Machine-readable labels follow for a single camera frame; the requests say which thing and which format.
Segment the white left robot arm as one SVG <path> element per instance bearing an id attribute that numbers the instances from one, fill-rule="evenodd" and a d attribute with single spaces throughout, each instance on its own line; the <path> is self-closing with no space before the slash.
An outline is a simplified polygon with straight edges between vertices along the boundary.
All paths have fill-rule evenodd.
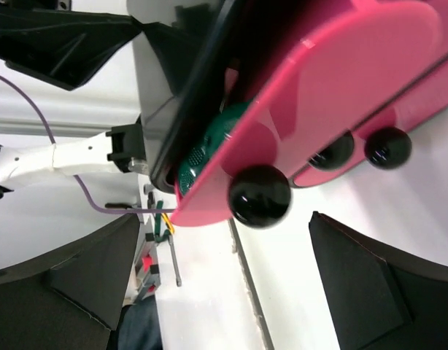
<path id="1" fill-rule="evenodd" d="M 128 15 L 73 12 L 60 1 L 0 1 L 0 60 L 67 91 L 86 84 L 142 31 Z M 139 123 L 82 141 L 14 149 L 0 145 L 0 199 L 51 177 L 149 172 Z"/>

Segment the green handled stubby screwdriver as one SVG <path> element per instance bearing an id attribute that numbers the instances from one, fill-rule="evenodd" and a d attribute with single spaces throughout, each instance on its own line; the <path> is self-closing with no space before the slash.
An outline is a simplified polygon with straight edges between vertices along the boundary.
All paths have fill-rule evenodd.
<path id="1" fill-rule="evenodd" d="M 230 139 L 232 129 L 249 105 L 248 101 L 225 108 L 213 119 L 203 137 L 185 156 L 177 171 L 177 182 L 181 195 L 185 195 L 193 186 L 219 146 Z"/>

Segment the pink top drawer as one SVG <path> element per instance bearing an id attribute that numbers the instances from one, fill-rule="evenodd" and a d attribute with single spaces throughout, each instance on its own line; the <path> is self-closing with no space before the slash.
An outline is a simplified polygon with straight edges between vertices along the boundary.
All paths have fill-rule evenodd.
<path id="1" fill-rule="evenodd" d="M 231 93 L 250 105 L 185 195 L 176 173 L 177 226 L 275 224 L 311 156 L 448 56 L 448 1 L 270 2 L 264 23 Z"/>

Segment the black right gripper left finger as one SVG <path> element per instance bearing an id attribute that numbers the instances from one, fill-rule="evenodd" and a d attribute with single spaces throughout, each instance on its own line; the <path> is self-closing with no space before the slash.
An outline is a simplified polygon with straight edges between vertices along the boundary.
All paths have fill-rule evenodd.
<path id="1" fill-rule="evenodd" d="M 0 270 L 0 349 L 105 349 L 116 330 L 140 222 L 90 235 Z"/>

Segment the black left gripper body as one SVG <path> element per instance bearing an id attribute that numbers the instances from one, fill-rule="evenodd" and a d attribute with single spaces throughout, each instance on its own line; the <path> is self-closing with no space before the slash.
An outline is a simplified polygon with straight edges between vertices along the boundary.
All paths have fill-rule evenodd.
<path id="1" fill-rule="evenodd" d="M 87 82 L 140 33 L 128 15 L 75 12 L 59 1 L 0 1 L 0 60 L 64 90 Z"/>

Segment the pink drawer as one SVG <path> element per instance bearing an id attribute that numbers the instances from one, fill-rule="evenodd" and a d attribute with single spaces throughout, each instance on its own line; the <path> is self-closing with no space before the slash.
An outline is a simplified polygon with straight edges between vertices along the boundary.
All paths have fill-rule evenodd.
<path id="1" fill-rule="evenodd" d="M 383 105 L 375 114 L 411 91 L 424 91 L 436 88 L 439 90 L 448 88 L 448 56 L 441 59 L 432 69 L 414 81 L 407 89 L 401 91 L 391 102 Z M 305 188 L 324 184 L 347 173 L 364 160 L 367 161 L 361 153 L 363 140 L 355 135 L 355 130 L 370 117 L 357 124 L 352 130 L 345 132 L 325 149 L 311 156 L 307 164 L 290 177 L 291 186 L 294 188 Z"/>
<path id="2" fill-rule="evenodd" d="M 264 23 L 231 93 L 250 105 L 185 195 L 176 173 L 177 226 L 275 224 L 311 156 L 448 56 L 448 1 L 270 2 Z"/>
<path id="3" fill-rule="evenodd" d="M 363 140 L 361 153 L 375 168 L 393 170 L 412 153 L 409 132 L 448 107 L 448 88 L 418 91 L 401 96 L 355 130 Z"/>

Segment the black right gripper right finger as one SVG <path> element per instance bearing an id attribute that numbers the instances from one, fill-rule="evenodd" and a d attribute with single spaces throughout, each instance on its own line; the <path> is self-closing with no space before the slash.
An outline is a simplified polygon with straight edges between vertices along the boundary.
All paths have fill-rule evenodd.
<path id="1" fill-rule="evenodd" d="M 341 349 L 448 349 L 448 266 L 317 211 L 309 233 Z"/>

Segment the black drawer cabinet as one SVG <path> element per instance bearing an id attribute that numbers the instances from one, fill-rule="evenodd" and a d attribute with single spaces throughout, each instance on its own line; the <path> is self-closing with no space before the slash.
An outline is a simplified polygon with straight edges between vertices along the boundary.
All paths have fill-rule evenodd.
<path id="1" fill-rule="evenodd" d="M 172 193 L 174 169 L 220 107 L 232 41 L 250 2 L 159 5 L 174 17 L 146 20 L 134 53 L 150 179 Z"/>

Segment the pink bottom drawer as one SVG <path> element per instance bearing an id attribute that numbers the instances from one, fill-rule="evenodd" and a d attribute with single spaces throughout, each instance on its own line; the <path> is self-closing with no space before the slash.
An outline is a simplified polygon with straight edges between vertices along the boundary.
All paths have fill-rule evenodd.
<path id="1" fill-rule="evenodd" d="M 448 88 L 418 91 L 401 96 L 355 130 L 363 140 L 361 153 L 375 168 L 393 170 L 412 153 L 409 132 L 448 107 Z"/>

